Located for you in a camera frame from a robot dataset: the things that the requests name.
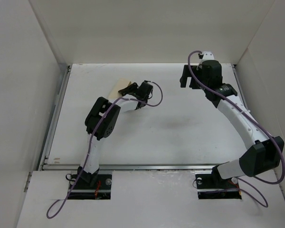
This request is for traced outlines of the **light wooden box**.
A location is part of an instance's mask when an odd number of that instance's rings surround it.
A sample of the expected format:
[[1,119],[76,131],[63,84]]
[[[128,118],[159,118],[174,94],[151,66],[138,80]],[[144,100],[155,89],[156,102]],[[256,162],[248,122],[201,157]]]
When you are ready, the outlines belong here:
[[121,97],[119,90],[122,90],[129,86],[131,84],[131,81],[129,79],[120,78],[118,79],[117,83],[112,88],[111,92],[109,93],[108,99],[117,99]]

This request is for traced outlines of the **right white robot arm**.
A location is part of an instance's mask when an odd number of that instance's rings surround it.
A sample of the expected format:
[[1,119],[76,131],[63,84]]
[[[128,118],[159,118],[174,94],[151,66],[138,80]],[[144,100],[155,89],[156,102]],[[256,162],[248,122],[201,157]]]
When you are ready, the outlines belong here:
[[235,177],[254,177],[282,166],[282,174],[275,184],[285,177],[283,158],[284,141],[281,137],[269,134],[244,107],[237,91],[230,84],[223,82],[222,66],[216,60],[203,61],[198,66],[184,65],[180,86],[201,89],[206,98],[213,103],[230,121],[244,142],[247,151],[238,159],[219,164],[212,169],[215,183]]

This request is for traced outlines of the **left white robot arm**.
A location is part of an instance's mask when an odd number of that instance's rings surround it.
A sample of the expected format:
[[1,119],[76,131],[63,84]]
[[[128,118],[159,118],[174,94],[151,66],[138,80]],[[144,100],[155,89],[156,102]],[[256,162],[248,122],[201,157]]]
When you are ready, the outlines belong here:
[[128,111],[135,111],[148,105],[152,97],[153,86],[149,81],[140,85],[132,83],[118,91],[120,97],[108,100],[99,97],[85,119],[89,137],[88,152],[77,169],[78,181],[88,187],[97,182],[101,147],[105,138],[113,132],[118,116]]

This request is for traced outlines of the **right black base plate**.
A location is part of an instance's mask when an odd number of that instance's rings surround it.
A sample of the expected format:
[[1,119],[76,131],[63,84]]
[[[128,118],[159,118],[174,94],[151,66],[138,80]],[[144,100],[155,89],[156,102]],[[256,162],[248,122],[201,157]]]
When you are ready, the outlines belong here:
[[201,200],[242,199],[237,179],[216,179],[211,173],[197,173],[192,185]]

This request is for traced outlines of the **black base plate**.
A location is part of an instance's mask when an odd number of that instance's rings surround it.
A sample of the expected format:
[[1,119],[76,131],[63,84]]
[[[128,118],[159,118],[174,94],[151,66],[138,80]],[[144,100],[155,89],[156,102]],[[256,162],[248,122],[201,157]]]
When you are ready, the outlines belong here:
[[237,179],[216,179],[211,173],[197,173],[192,185],[201,200],[242,199]]
[[67,199],[110,200],[112,177],[111,173],[100,173],[97,175],[96,180],[92,181],[92,184],[80,178]]

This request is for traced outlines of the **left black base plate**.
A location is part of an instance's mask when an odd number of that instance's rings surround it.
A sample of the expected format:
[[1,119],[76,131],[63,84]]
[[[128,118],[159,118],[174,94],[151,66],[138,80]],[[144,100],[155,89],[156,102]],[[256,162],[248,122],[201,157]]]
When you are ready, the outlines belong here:
[[67,199],[110,200],[112,177],[111,173],[100,173],[97,175],[96,180],[92,181],[92,184],[80,178]]

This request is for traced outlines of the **metal front rail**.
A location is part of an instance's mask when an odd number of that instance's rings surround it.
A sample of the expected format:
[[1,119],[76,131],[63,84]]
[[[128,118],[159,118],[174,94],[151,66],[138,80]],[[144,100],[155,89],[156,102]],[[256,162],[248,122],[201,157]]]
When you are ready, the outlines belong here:
[[[122,164],[102,164],[99,165],[100,170],[107,170],[107,171],[139,171],[139,170],[211,170],[213,166],[216,166],[215,164],[184,164],[184,165],[152,165],[152,164],[146,164],[146,165],[122,165]],[[43,164],[40,165],[38,168],[38,171],[71,171],[71,170],[77,170],[78,165],[50,165],[50,164]]]

